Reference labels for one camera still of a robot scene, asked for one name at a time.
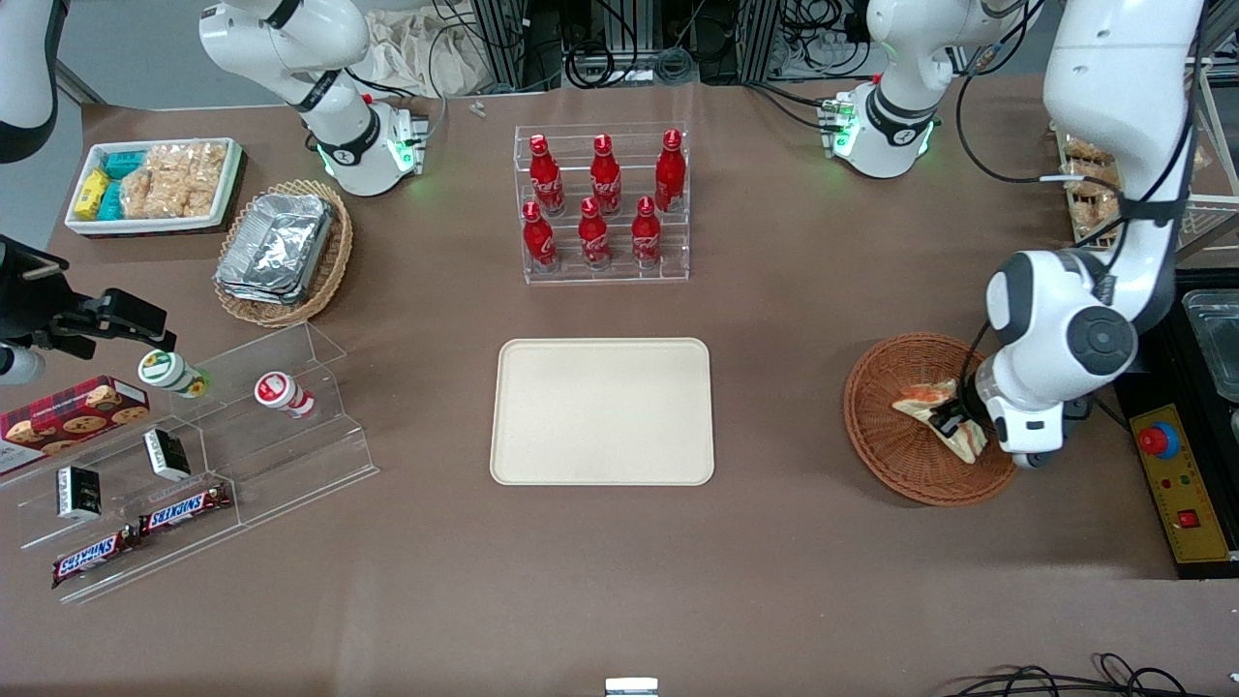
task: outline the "red bottle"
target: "red bottle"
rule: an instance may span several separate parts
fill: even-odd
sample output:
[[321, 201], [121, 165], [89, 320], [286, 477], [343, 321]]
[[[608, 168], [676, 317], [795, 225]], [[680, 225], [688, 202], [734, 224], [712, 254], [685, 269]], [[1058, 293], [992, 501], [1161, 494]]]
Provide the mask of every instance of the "red bottle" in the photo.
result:
[[684, 161], [684, 134], [669, 129], [663, 134], [663, 152], [658, 155], [658, 163], [654, 165], [654, 202], [659, 210], [679, 210], [684, 207], [684, 178], [689, 166]]
[[559, 162], [551, 156], [546, 145], [546, 136], [530, 135], [529, 151], [534, 155], [533, 162], [529, 163], [534, 196], [548, 215], [558, 215], [564, 212], [564, 177], [559, 172]]
[[559, 270], [559, 251], [555, 250], [554, 233], [541, 217], [536, 201], [529, 201], [522, 209], [525, 218], [525, 249], [533, 261], [534, 272], [548, 274]]
[[611, 266], [611, 245], [607, 244], [607, 220], [600, 217], [598, 202], [592, 196], [581, 201], [581, 224], [576, 232], [581, 235], [581, 250], [585, 253], [585, 265], [602, 271]]
[[632, 220], [632, 255], [643, 270], [658, 267], [662, 258], [658, 243], [663, 236], [663, 224], [654, 217], [654, 199], [642, 196], [637, 199], [637, 217]]
[[607, 134], [593, 137], [593, 163], [590, 165], [590, 180], [593, 182], [593, 197], [598, 199], [598, 210], [603, 215], [620, 212], [620, 162], [611, 154], [611, 136]]

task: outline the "table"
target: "table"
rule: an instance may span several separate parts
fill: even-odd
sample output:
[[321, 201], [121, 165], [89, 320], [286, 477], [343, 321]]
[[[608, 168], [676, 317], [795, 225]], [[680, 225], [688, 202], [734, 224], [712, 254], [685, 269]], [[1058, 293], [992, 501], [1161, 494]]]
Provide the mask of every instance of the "table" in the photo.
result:
[[[1040, 78], [974, 85], [970, 140], [991, 166], [1053, 166], [1040, 93]], [[81, 608], [56, 603], [52, 560], [17, 551], [12, 508], [0, 506], [5, 688], [545, 696], [653, 675], [668, 696], [930, 695], [1007, 664], [1092, 676], [1089, 654], [1109, 650], [1188, 688], [1227, 690], [1237, 589], [1168, 581], [1134, 448], [1114, 423], [1092, 420], [1052, 467], [964, 510], [890, 493], [847, 443], [840, 396], [854, 361], [900, 332], [971, 336], [992, 270], [1069, 234], [1058, 188], [987, 178], [950, 128], [908, 175], [866, 180], [740, 88], [483, 102], [484, 120], [452, 103], [425, 176], [346, 197], [357, 245], [317, 323], [349, 353], [341, 391], [383, 473]], [[87, 106], [84, 118], [87, 144], [235, 137], [250, 156], [242, 201], [325, 176], [287, 108]], [[664, 119], [693, 129], [693, 279], [527, 287], [514, 126]], [[161, 298], [193, 361], [263, 332], [213, 296], [219, 241], [57, 229], [52, 250], [73, 261], [81, 291]], [[496, 360], [519, 336], [705, 340], [714, 479], [492, 482]], [[0, 406], [129, 375], [142, 352], [114, 340], [92, 364], [51, 358], [55, 385], [6, 389]]]

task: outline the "yellow control panel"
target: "yellow control panel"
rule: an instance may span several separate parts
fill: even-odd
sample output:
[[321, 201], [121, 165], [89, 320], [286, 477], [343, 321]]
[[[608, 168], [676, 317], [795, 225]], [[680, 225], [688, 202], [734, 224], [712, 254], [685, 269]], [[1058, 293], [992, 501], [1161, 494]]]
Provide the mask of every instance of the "yellow control panel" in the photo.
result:
[[1229, 561], [1230, 550], [1196, 469], [1178, 411], [1167, 405], [1130, 423], [1175, 560], [1184, 565]]

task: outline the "aluminum foil container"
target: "aluminum foil container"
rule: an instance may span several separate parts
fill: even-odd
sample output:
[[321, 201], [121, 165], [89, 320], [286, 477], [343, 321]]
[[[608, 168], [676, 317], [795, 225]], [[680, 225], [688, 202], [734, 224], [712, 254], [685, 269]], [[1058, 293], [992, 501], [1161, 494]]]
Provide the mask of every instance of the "aluminum foil container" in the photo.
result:
[[317, 196], [259, 197], [221, 259], [216, 282], [245, 300], [285, 305], [305, 300], [331, 218], [331, 203]]

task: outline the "brown woven basket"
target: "brown woven basket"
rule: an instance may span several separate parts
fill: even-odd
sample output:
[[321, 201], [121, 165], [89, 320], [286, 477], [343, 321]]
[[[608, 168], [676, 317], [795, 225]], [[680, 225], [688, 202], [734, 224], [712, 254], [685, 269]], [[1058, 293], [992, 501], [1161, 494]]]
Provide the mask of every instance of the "brown woven basket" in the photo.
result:
[[[965, 355], [966, 344], [940, 333], [893, 336], [856, 361], [844, 389], [844, 421], [856, 454], [883, 484], [922, 504], [979, 504], [1015, 477], [1011, 456], [992, 437], [969, 465], [928, 426], [891, 409], [903, 387], [959, 380]], [[974, 354], [970, 369], [981, 360]]]
[[[312, 193], [330, 201], [335, 208], [331, 228], [327, 230], [330, 236], [327, 238], [327, 243], [323, 244], [322, 254], [318, 256], [318, 267], [315, 269], [313, 279], [310, 281], [310, 293], [302, 302], [297, 305], [276, 305], [273, 302], [242, 300], [228, 295], [219, 284], [216, 284], [216, 295], [219, 296], [219, 302], [223, 303], [224, 310], [228, 310], [229, 314], [260, 326], [278, 328], [309, 319], [321, 312], [327, 306], [327, 302], [331, 301], [331, 297], [339, 287], [339, 281], [344, 277], [348, 254], [353, 250], [353, 223], [348, 218], [348, 210], [344, 209], [344, 202], [339, 199], [339, 194], [332, 191], [331, 187], [317, 181], [296, 180], [276, 183], [264, 193], [290, 193], [294, 196]], [[224, 258], [228, 248], [232, 246], [233, 239], [237, 238], [237, 228], [240, 227], [240, 220], [245, 217], [245, 213], [254, 206], [254, 201], [258, 201], [258, 196], [250, 199], [245, 204], [245, 208], [233, 218], [232, 227], [228, 228], [228, 236], [224, 238], [223, 248], [219, 250], [221, 259]]]

